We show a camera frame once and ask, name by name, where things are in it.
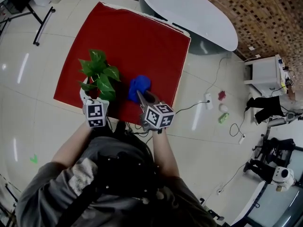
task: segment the red object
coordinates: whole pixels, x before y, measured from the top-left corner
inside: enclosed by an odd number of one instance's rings
[[[64,63],[54,99],[82,108],[80,86],[85,75],[78,59],[90,60],[89,49],[103,50],[117,66],[121,81],[114,85],[116,101],[108,116],[139,124],[139,105],[127,100],[130,80],[151,79],[150,91],[172,106],[190,38],[153,19],[99,2],[82,25]]]
[[[218,97],[218,100],[219,100],[219,101],[222,101],[222,100],[225,99],[225,97],[226,97],[225,91],[219,92],[218,95],[219,95],[219,97]]]

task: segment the white cabinet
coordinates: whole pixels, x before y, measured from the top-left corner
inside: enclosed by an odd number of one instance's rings
[[[252,80],[244,81],[244,84],[252,84],[264,97],[279,96],[286,93],[285,78],[288,76],[282,70],[283,64],[279,64],[281,57],[275,55],[260,60],[246,62],[252,65]]]

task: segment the blue cloth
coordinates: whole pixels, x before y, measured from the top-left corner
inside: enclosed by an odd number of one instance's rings
[[[128,91],[128,100],[132,100],[135,103],[139,103],[137,90],[142,93],[145,93],[151,87],[151,80],[143,75],[137,76],[135,79],[131,80],[131,85]]]

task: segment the power strip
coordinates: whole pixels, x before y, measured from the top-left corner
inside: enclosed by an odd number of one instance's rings
[[[243,134],[242,137],[241,137],[241,139],[239,140],[239,145],[242,144],[242,142],[244,141],[244,139],[245,139],[245,134]]]
[[[214,105],[213,105],[213,101],[212,101],[212,95],[210,93],[206,93],[204,95],[205,101],[209,101],[209,103],[206,104],[206,108],[207,110],[211,110],[213,109]]]

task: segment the tiled floor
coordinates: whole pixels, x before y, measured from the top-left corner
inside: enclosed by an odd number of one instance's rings
[[[134,0],[62,0],[55,4],[39,40],[32,45],[39,24],[30,16],[11,21],[0,43],[0,173],[23,190],[40,166],[51,160],[56,150],[84,121],[82,110],[53,99],[57,81],[69,49],[89,12],[103,1],[129,9],[140,10]],[[33,6],[44,17],[48,8]],[[22,76],[20,68],[28,56]],[[244,63],[233,53],[197,56],[189,54],[184,66],[175,110],[187,108],[199,100],[215,81],[219,61],[223,59],[217,81],[208,91],[214,108],[198,105],[180,112],[168,129],[169,140],[176,155],[181,176],[197,197],[207,198],[212,205],[214,189],[225,184],[251,156],[265,124],[256,126],[251,112],[246,113],[241,135],[231,137],[230,126],[243,120],[243,111],[250,89],[243,84]],[[224,103],[229,119],[218,123],[221,112],[218,93],[224,89]],[[30,161],[37,155],[38,164]],[[228,188],[222,193],[228,194]]]

